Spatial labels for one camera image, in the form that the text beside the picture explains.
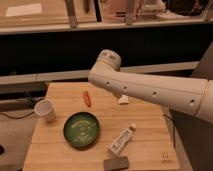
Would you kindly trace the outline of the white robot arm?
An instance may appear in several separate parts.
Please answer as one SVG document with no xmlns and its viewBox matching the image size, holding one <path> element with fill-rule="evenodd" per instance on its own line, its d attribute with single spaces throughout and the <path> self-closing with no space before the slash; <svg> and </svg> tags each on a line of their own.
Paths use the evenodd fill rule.
<svg viewBox="0 0 213 171">
<path fill-rule="evenodd" d="M 213 80 L 120 71 L 121 57 L 104 49 L 88 74 L 94 86 L 127 95 L 213 123 Z"/>
</svg>

